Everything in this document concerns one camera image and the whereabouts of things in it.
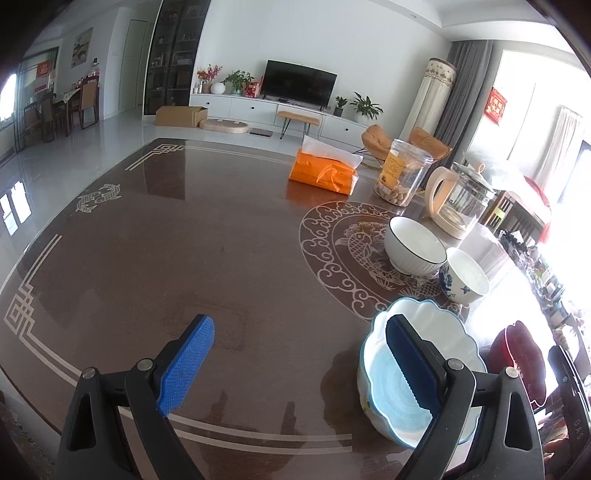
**bottle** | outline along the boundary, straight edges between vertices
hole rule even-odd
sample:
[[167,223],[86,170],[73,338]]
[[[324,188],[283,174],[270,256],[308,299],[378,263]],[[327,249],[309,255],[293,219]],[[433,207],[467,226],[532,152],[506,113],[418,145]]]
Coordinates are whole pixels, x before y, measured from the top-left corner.
[[92,67],[90,68],[90,71],[88,72],[88,76],[89,77],[93,77],[95,75],[99,75],[100,69],[99,69],[99,62],[98,62],[98,58],[95,57],[95,59],[92,62]]

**wooden dining table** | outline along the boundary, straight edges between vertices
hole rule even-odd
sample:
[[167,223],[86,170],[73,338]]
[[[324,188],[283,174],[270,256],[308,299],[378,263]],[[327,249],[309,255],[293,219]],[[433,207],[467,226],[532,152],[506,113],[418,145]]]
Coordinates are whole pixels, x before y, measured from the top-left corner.
[[[0,365],[48,423],[61,431],[82,369],[128,369],[203,313],[215,342],[169,419],[207,479],[390,480],[412,450],[373,428],[356,386],[379,310],[400,297],[431,299],[462,319],[484,358],[521,320],[547,357],[545,317],[486,228],[460,243],[426,216],[420,196],[400,209],[363,175],[352,195],[333,193],[288,180],[292,163],[159,138],[57,215],[0,294]],[[384,251],[395,215],[459,244],[485,270],[489,295],[468,309],[436,279],[397,272]],[[548,392],[555,383],[547,368]],[[142,476],[153,479],[123,415]]]
[[70,123],[70,107],[71,101],[75,100],[80,97],[80,87],[74,88],[72,90],[68,90],[67,92],[63,93],[61,96],[55,96],[53,98],[53,106],[54,108],[58,108],[62,103],[66,110],[66,136],[68,137],[72,131],[72,124]]

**wooden chair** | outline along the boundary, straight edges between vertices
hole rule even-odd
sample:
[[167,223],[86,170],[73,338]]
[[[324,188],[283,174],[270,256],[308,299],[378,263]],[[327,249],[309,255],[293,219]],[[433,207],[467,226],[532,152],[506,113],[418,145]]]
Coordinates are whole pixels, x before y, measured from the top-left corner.
[[25,131],[23,138],[25,145],[30,147],[38,143],[41,132],[41,115],[34,103],[30,103],[23,109]]
[[41,138],[44,142],[52,142],[56,139],[58,125],[64,126],[66,111],[55,109],[53,95],[47,93],[41,99]]
[[[84,125],[84,111],[87,108],[92,108],[95,114],[95,121],[90,125]],[[77,104],[70,106],[70,117],[73,112],[78,111],[78,119],[80,121],[80,129],[84,130],[92,127],[99,122],[99,78],[98,76],[87,77],[82,81],[80,86],[80,99]]]

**white sheer curtain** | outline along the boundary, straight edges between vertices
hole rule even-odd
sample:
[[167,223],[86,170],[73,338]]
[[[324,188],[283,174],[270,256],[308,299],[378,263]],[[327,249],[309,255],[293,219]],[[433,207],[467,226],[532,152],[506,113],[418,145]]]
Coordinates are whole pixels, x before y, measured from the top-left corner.
[[550,203],[555,204],[570,174],[583,143],[584,119],[579,114],[561,107],[548,153],[535,176]]

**bowl rim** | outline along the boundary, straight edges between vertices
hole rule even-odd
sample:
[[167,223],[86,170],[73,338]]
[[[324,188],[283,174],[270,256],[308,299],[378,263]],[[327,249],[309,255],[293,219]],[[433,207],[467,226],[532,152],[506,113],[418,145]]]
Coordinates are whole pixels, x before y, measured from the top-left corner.
[[477,295],[480,295],[482,297],[484,297],[485,295],[488,295],[491,291],[491,282],[488,280],[488,277],[486,276],[485,271],[482,269],[482,267],[478,264],[478,262],[476,260],[474,260],[469,254],[467,254],[466,252],[464,252],[464,250],[459,249],[458,247],[450,247],[446,250],[447,251],[451,251],[451,252],[459,252],[460,255],[464,256],[465,258],[468,258],[473,265],[476,266],[476,268],[478,268],[478,270],[480,270],[480,273],[482,273],[482,276],[485,278],[486,280],[486,291],[485,292],[481,292],[478,291],[478,289],[476,288],[472,288],[472,286],[468,285],[468,282],[466,280],[464,280],[464,278],[462,278],[462,276],[459,274],[459,272],[453,268],[453,265],[450,262],[450,255],[447,256],[447,263],[449,264],[450,268],[453,269],[454,273],[457,275],[457,277],[462,280],[464,282],[464,285],[466,285],[466,287],[470,287],[470,289],[476,293]]
[[[441,262],[432,262],[430,260],[427,260],[426,258],[423,258],[418,253],[416,253],[413,250],[411,250],[402,240],[399,239],[399,237],[396,235],[396,233],[394,232],[394,230],[392,230],[392,222],[394,220],[396,220],[396,219],[401,219],[401,218],[403,218],[405,220],[410,220],[410,222],[412,222],[412,223],[416,223],[418,226],[421,227],[421,229],[423,229],[424,231],[428,232],[430,235],[433,236],[433,238],[435,240],[437,240],[437,242],[441,245],[441,248],[443,249],[443,254],[445,255],[445,258],[443,259],[443,261],[441,261]],[[420,224],[416,220],[413,220],[412,218],[408,218],[408,217],[403,217],[403,216],[397,215],[397,216],[394,216],[394,217],[392,217],[390,219],[390,221],[388,222],[388,228],[392,232],[392,235],[394,235],[394,237],[396,238],[396,240],[398,240],[398,242],[400,243],[400,245],[402,245],[406,250],[408,250],[409,252],[411,252],[415,257],[418,257],[421,260],[423,260],[424,262],[427,262],[428,264],[431,264],[431,265],[443,265],[445,262],[447,262],[447,249],[445,248],[445,245],[443,245],[443,242],[441,240],[439,240],[437,238],[437,235],[435,235],[431,230],[429,230],[426,226]]]
[[[390,419],[388,418],[387,415],[385,415],[375,404],[374,401],[374,382],[372,381],[371,377],[369,376],[369,374],[367,373],[367,370],[365,369],[365,363],[363,361],[363,357],[365,356],[365,346],[367,344],[368,339],[374,334],[375,332],[375,324],[376,324],[376,320],[378,318],[379,315],[389,312],[394,305],[396,305],[398,302],[401,301],[412,301],[413,303],[417,303],[417,304],[424,304],[424,303],[432,303],[433,306],[443,312],[443,313],[448,313],[450,314],[452,317],[454,317],[457,322],[461,325],[462,330],[464,331],[464,334],[470,338],[470,340],[472,340],[472,342],[474,343],[474,345],[476,346],[476,356],[478,357],[478,360],[480,360],[481,364],[482,364],[482,368],[484,369],[484,372],[488,372],[488,369],[486,367],[486,363],[485,361],[482,359],[482,357],[480,356],[480,349],[478,348],[478,344],[476,343],[476,340],[474,340],[474,338],[469,335],[466,332],[466,327],[464,326],[463,322],[460,320],[460,318],[453,312],[451,312],[450,310],[447,309],[442,309],[439,305],[437,305],[437,303],[435,303],[434,301],[430,300],[430,299],[425,299],[422,301],[418,301],[414,298],[411,297],[401,297],[399,299],[394,300],[389,307],[386,310],[382,310],[381,312],[377,312],[376,315],[374,316],[372,322],[371,322],[371,328],[369,330],[369,333],[367,334],[367,336],[365,337],[365,339],[363,340],[363,343],[361,344],[361,350],[359,351],[359,370],[361,371],[361,373],[363,373],[363,376],[367,379],[367,382],[369,384],[369,389],[368,389],[368,396],[367,396],[367,402],[368,402],[368,406],[369,408],[378,416],[380,416],[381,419],[385,420],[385,424],[388,428],[388,432],[390,433],[391,437],[396,439],[396,441],[400,444],[405,446],[406,448],[410,448],[410,449],[415,449],[416,447],[408,444],[407,442],[405,442],[404,440],[402,440],[402,438],[400,438],[400,435],[398,435],[396,433],[396,430],[392,427],[392,424],[390,422]],[[466,443],[468,440],[470,440],[475,431],[476,428],[478,426],[478,419],[474,425],[474,428],[472,429],[472,431],[470,432],[470,435],[466,436],[465,440],[460,439],[460,441],[458,442],[458,445],[462,445],[464,443]]]

